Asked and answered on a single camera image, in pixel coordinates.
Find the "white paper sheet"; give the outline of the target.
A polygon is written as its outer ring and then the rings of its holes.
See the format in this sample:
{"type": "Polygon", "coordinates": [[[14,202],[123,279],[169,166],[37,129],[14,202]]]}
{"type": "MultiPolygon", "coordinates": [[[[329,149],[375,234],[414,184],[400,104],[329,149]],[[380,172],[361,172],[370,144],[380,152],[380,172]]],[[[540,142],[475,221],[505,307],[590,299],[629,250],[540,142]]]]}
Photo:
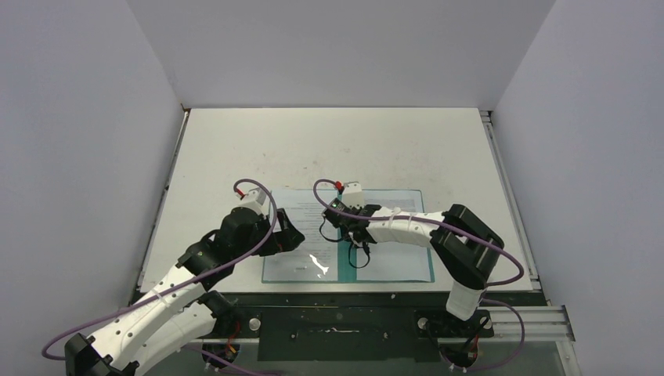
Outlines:
{"type": "MultiPolygon", "coordinates": [[[[419,190],[367,190],[364,197],[367,204],[397,207],[405,212],[424,210],[419,190]]],[[[427,248],[390,242],[370,245],[369,251],[368,255],[361,249],[355,252],[355,281],[358,283],[435,281],[431,252],[427,248]]]]}
{"type": "Polygon", "coordinates": [[[264,283],[336,283],[337,230],[323,223],[325,210],[310,190],[280,189],[272,192],[305,240],[295,250],[263,259],[264,283]]]}

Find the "teal plastic folder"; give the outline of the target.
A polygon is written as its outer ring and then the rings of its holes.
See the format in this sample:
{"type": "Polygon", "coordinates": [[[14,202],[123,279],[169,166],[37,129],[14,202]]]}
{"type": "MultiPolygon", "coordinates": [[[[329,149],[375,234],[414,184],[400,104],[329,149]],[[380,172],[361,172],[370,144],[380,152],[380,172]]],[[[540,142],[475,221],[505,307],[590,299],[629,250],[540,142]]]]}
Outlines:
{"type": "Polygon", "coordinates": [[[355,281],[355,252],[358,251],[359,249],[363,250],[362,248],[356,248],[354,245],[347,241],[342,241],[340,238],[339,231],[337,230],[337,235],[338,239],[336,239],[334,242],[337,244],[337,265],[338,265],[338,282],[339,284],[354,284],[358,283],[355,281]]]}

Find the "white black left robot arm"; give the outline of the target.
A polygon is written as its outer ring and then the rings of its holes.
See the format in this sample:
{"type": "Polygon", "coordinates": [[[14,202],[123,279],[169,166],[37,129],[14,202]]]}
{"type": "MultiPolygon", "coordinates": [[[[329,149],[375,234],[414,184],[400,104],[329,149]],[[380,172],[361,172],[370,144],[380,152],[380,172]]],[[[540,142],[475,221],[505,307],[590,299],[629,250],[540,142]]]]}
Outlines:
{"type": "Polygon", "coordinates": [[[284,209],[270,217],[234,208],[219,229],[190,245],[167,274],[129,312],[64,346],[68,375],[143,375],[194,339],[237,334],[241,317],[215,285],[233,272],[245,253],[261,257],[295,250],[305,241],[284,209]]]}

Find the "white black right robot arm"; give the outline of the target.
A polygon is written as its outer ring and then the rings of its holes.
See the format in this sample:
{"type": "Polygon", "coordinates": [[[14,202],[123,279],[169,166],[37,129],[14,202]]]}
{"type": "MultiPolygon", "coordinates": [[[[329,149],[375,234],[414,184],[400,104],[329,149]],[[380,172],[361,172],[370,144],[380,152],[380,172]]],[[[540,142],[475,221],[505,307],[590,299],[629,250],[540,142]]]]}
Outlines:
{"type": "Polygon", "coordinates": [[[442,324],[454,336],[473,327],[473,315],[500,257],[496,249],[504,242],[469,208],[454,204],[446,211],[420,213],[379,204],[352,208],[335,199],[322,217],[344,240],[362,248],[399,243],[435,251],[453,279],[442,324]]]}

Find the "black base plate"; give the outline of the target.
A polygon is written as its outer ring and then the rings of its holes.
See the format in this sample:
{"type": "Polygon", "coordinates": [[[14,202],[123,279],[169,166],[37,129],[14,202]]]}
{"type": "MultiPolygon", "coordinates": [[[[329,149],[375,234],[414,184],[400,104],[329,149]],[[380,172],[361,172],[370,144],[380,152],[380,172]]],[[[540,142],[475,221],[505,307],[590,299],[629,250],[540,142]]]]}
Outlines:
{"type": "Polygon", "coordinates": [[[475,349],[491,338],[488,310],[468,320],[448,313],[445,292],[235,293],[232,307],[199,340],[256,345],[260,361],[435,362],[436,345],[475,349]]]}

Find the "aluminium frame rail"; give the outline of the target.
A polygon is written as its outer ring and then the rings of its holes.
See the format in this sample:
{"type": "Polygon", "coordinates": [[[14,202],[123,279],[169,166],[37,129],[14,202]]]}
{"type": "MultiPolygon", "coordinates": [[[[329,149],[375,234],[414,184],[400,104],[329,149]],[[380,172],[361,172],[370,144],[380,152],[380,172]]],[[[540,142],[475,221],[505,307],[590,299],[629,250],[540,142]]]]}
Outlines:
{"type": "Polygon", "coordinates": [[[524,252],[529,279],[533,286],[533,291],[529,293],[518,293],[513,296],[508,293],[499,293],[498,299],[500,301],[508,300],[510,305],[519,312],[524,322],[524,338],[527,342],[574,342],[575,338],[566,308],[562,305],[551,305],[550,299],[543,292],[521,212],[497,143],[491,118],[492,112],[490,110],[480,110],[479,114],[482,124],[485,126],[485,132],[496,162],[496,169],[503,185],[518,241],[524,252]]]}

